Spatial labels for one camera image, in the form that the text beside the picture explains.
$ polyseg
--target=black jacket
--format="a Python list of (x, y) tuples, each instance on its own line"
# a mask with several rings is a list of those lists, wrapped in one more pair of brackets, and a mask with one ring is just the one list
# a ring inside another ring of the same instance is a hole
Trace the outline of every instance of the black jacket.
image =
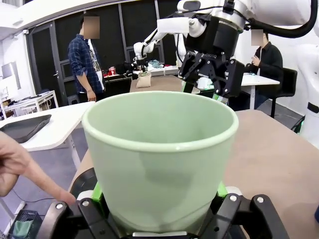
[[(260, 47), (257, 49), (255, 55), (260, 59)], [(269, 42), (261, 53), (261, 62), (259, 67), (253, 64), (246, 65), (245, 71), (257, 74), (260, 68), (260, 76), (273, 79), (280, 82), (280, 85), (259, 86), (258, 91), (263, 95), (272, 97), (278, 90), (281, 89), (284, 72), (283, 72), (283, 57), (279, 49)]]

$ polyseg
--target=black hair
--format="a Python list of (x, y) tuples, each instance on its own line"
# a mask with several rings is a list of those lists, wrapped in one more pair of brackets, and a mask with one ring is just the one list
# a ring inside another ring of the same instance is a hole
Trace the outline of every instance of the black hair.
[(98, 16), (96, 13), (93, 13), (93, 12), (87, 12), (87, 13), (85, 13), (85, 14), (82, 14), (81, 15), (81, 20), (80, 20), (80, 26), (82, 27), (82, 25), (83, 25), (83, 22), (84, 22), (84, 18), (86, 17), (86, 16)]
[(267, 41), (269, 41), (268, 33), (264, 31), (264, 34), (266, 35), (266, 39), (267, 39)]

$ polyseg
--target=black door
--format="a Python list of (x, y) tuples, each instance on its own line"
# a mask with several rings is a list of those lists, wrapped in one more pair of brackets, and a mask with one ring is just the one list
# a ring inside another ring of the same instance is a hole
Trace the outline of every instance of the black door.
[(28, 46), (32, 76), (37, 94), (45, 90), (55, 91), (59, 106), (65, 105), (64, 84), (54, 59), (54, 23), (41, 25), (29, 31)]

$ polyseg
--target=blue plaid shirt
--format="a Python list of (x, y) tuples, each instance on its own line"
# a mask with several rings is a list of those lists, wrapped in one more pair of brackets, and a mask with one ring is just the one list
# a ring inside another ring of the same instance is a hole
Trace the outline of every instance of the blue plaid shirt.
[[(96, 58), (98, 59), (99, 65), (99, 56), (95, 47), (93, 46)], [(76, 83), (76, 88), (78, 92), (86, 92), (84, 87), (81, 85), (76, 76), (82, 76), (85, 73), (90, 86), (95, 94), (102, 93), (103, 89), (99, 81), (99, 77), (96, 74), (96, 71), (93, 66), (93, 62), (90, 55), (90, 46), (87, 39), (80, 34), (77, 34), (76, 37), (70, 42), (68, 47), (68, 57), (73, 73), (73, 77)]]

